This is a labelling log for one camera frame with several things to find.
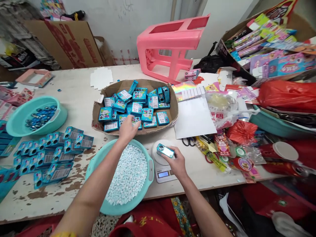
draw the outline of person's arm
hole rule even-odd
[[[83,184],[52,235],[73,232],[79,237],[89,236],[112,182],[121,154],[136,135],[140,125],[138,122],[133,126],[132,118],[133,116],[129,115],[123,122],[118,140]]]
[[[162,157],[169,163],[172,172],[183,186],[202,235],[205,237],[231,237],[231,233],[224,222],[188,176],[185,169],[185,159],[179,148],[174,146],[169,146],[169,148],[174,150],[175,159],[173,160],[165,155],[162,155]]]

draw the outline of black bag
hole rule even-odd
[[[214,51],[216,44],[217,42],[213,43],[213,46],[208,55],[202,58],[198,64],[194,65],[193,69],[200,68],[201,72],[216,73],[220,67],[226,66],[226,64],[218,55],[211,56],[211,53]]]

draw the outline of white lid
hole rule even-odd
[[[273,150],[276,152],[276,154],[286,160],[295,161],[299,158],[299,154],[295,148],[285,142],[274,143]]]

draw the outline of red cloth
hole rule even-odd
[[[258,126],[253,123],[237,120],[237,122],[228,129],[226,136],[236,143],[246,145],[256,141],[254,139],[254,133],[257,128]]]
[[[122,224],[131,215],[134,223]],[[118,220],[109,237],[120,237],[127,230],[135,237],[183,236],[170,198],[140,203]]]

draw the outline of digital kitchen scale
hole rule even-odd
[[[158,183],[164,183],[177,179],[173,174],[168,162],[160,155],[157,154],[157,146],[161,143],[164,146],[174,146],[169,140],[159,140],[154,143],[151,149],[151,156],[155,163],[155,175]]]

